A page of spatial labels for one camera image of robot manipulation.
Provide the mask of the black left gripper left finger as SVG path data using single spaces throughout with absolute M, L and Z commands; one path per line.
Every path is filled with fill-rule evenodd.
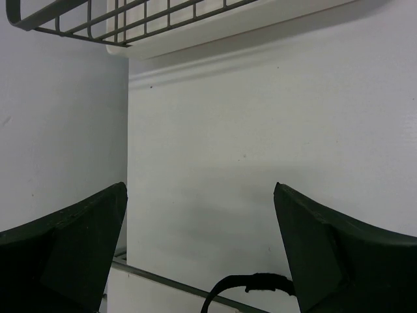
M 2 312 L 98 312 L 127 205 L 123 182 L 1 232 Z

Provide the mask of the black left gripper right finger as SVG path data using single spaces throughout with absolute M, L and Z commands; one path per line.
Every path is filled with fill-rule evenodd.
M 274 207 L 301 312 L 415 312 L 416 238 L 278 183 Z

